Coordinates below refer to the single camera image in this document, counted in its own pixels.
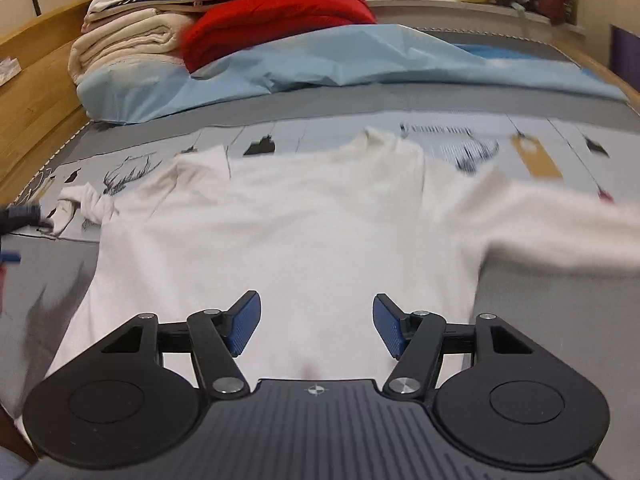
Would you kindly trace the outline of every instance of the ribbed black surface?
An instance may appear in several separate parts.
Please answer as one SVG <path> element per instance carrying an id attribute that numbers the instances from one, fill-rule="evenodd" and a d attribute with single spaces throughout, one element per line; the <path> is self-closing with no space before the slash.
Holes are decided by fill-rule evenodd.
<path id="1" fill-rule="evenodd" d="M 451 447 L 423 408 L 380 396 L 371 381 L 263 381 L 219 402 L 179 447 L 145 464 L 82 471 L 43 460 L 25 480 L 602 480 L 579 465 L 558 473 L 493 468 Z"/>

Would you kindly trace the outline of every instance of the blue clip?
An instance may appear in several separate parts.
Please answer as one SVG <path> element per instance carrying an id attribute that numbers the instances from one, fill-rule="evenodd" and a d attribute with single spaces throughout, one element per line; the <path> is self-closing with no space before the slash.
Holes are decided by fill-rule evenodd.
<path id="1" fill-rule="evenodd" d="M 1 264 L 19 264 L 22 258 L 20 253 L 12 253 L 8 251 L 0 252 L 0 265 Z"/>

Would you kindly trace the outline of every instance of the blue gripper pad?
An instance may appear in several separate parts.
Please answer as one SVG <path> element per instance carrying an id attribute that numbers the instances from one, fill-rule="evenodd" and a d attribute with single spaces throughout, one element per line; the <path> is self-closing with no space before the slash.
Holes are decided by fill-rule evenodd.
<path id="1" fill-rule="evenodd" d="M 249 342 L 260 321 L 260 296 L 254 293 L 241 307 L 231 322 L 231 333 L 226 338 L 226 347 L 233 357 L 238 357 Z"/>
<path id="2" fill-rule="evenodd" d="M 400 329 L 400 320 L 389 312 L 378 297 L 373 300 L 373 324 L 391 357 L 399 359 L 407 346 L 407 341 L 402 336 Z"/>

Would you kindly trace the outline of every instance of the white sweater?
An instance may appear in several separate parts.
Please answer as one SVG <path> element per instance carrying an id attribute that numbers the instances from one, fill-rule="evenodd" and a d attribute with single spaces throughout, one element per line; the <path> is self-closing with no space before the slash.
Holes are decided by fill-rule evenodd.
<path id="1" fill-rule="evenodd" d="M 101 222 L 102 235 L 94 280 L 50 372 L 140 312 L 181 321 L 254 289 L 262 320 L 238 358 L 250 384 L 382 385 L 395 361 L 372 323 L 379 292 L 406 312 L 465 323 L 488 250 L 558 267 L 640 268 L 637 209 L 489 167 L 469 177 L 372 130 L 332 153 L 179 155 L 115 199 L 90 186 L 62 198 Z M 189 366 L 178 371 L 189 376 Z"/>

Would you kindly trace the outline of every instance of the sweater sleeve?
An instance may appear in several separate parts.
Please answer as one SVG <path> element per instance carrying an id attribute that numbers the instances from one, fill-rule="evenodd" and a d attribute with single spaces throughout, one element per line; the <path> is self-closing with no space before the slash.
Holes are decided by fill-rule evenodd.
<path id="1" fill-rule="evenodd" d="M 91 184 L 63 187 L 60 192 L 56 212 L 51 217 L 54 236 L 58 236 L 71 222 L 76 208 L 91 222 L 102 224 L 113 215 L 113 197 L 98 193 Z"/>
<path id="2" fill-rule="evenodd" d="M 436 222 L 485 251 L 565 268 L 640 269 L 638 206 L 439 163 L 427 164 L 424 195 Z"/>

